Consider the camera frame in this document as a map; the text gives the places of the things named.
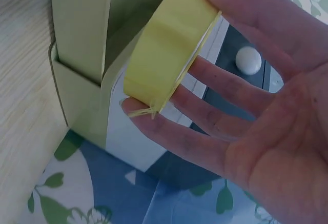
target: yellow tape roll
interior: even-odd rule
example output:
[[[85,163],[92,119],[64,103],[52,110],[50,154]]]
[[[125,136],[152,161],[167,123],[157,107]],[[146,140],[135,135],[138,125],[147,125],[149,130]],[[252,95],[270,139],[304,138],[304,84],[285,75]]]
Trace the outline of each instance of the yellow tape roll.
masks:
[[[160,112],[182,81],[220,13],[207,0],[163,0],[131,55],[124,92]]]

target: palm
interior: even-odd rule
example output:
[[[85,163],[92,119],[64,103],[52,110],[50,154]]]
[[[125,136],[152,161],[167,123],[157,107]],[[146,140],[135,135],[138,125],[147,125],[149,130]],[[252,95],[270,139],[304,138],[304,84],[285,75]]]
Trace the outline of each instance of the palm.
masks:
[[[328,142],[311,94],[316,87],[305,77],[295,76],[275,95],[242,141],[229,146],[225,163],[229,178],[286,223],[327,217]]]
[[[288,0],[209,1],[257,46],[284,87],[266,92],[199,57],[189,73],[256,121],[224,114],[179,86],[171,102],[208,136],[161,115],[133,122],[166,149],[249,191],[278,220],[326,223],[327,26]],[[145,105],[129,98],[122,107],[129,112]]]

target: wooden table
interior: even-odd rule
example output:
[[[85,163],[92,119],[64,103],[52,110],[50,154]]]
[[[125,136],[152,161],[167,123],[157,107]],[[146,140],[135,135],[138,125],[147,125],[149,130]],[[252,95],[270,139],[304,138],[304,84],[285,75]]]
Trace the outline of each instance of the wooden table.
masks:
[[[50,0],[0,0],[0,223],[17,223],[67,132],[48,48]]]

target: round button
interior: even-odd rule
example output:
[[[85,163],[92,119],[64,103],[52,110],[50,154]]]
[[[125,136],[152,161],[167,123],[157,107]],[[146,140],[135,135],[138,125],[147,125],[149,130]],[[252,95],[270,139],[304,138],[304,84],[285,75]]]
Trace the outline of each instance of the round button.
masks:
[[[261,55],[253,47],[245,46],[237,52],[236,66],[243,74],[256,74],[261,69],[261,65]]]

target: white surface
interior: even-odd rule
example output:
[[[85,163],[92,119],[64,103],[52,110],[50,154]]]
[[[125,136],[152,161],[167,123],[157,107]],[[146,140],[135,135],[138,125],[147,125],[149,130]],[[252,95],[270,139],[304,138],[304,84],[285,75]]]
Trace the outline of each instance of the white surface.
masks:
[[[228,22],[221,18],[204,44],[200,55],[212,63],[216,62],[228,29]],[[123,92],[126,66],[118,75],[113,86],[107,127],[106,151],[135,168],[145,172],[165,152],[166,149],[145,137],[123,113],[119,102],[127,96]],[[206,86],[187,74],[182,85],[196,96],[203,97]],[[182,115],[171,103],[168,103],[161,114],[181,125],[189,127],[192,121]]]
[[[253,47],[245,46],[237,52],[236,66],[243,74],[256,74],[262,66],[261,55]]]

